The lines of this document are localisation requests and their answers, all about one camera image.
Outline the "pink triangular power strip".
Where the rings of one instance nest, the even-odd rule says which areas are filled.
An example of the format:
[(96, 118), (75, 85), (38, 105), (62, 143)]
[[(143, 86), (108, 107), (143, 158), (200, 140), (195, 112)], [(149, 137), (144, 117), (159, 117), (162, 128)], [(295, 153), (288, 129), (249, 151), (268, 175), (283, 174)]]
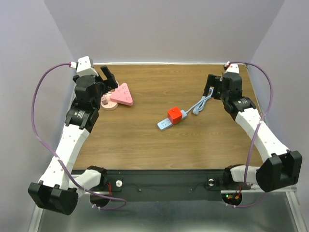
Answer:
[(119, 104), (127, 106), (133, 105), (133, 98), (131, 96), (127, 83), (122, 83), (121, 85), (119, 85), (118, 88), (114, 92), (112, 92), (110, 99), (111, 101)]

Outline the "red cube socket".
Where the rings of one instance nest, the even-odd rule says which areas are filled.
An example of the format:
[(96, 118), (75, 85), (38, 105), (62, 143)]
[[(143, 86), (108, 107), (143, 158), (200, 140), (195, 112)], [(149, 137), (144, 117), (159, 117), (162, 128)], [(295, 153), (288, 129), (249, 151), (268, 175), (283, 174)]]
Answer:
[(172, 124), (177, 124), (182, 120), (182, 112), (178, 107), (174, 107), (167, 112), (168, 119)]

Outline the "blue power strip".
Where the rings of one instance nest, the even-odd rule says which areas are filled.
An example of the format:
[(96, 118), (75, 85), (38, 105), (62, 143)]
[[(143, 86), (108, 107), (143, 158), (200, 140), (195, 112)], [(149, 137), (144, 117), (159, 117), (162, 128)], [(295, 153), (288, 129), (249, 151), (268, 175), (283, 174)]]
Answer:
[[(186, 119), (187, 118), (187, 112), (185, 112), (184, 110), (181, 110), (181, 113), (182, 113), (181, 120)], [(163, 130), (166, 130), (166, 129), (172, 127), (173, 124), (168, 118), (165, 118), (164, 120), (158, 122), (157, 126), (161, 131), (163, 131)]]

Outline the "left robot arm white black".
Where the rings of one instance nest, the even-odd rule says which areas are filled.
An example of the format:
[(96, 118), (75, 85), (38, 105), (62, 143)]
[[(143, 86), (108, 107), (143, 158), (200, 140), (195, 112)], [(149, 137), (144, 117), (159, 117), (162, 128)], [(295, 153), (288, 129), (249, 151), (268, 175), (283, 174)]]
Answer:
[(77, 65), (75, 98), (66, 114), (65, 125), (56, 151), (48, 168), (37, 183), (30, 183), (28, 193), (42, 209), (70, 215), (87, 190), (110, 188), (107, 171), (97, 166), (88, 167), (78, 178), (71, 176), (77, 156), (98, 119), (101, 98), (117, 88), (114, 75), (101, 66), (103, 80), (93, 68), (82, 71)]

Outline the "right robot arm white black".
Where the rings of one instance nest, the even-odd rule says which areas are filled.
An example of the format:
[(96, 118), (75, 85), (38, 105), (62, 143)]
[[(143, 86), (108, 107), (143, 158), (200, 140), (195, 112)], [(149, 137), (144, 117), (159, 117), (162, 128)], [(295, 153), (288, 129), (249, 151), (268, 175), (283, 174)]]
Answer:
[(208, 75), (204, 92), (212, 92), (214, 99), (222, 101), (225, 111), (254, 142), (263, 161), (260, 167), (237, 164), (225, 168), (222, 183), (226, 188), (247, 183), (258, 185), (264, 192), (271, 192), (298, 182), (301, 154), (285, 146), (261, 119), (253, 101), (243, 96), (239, 73)]

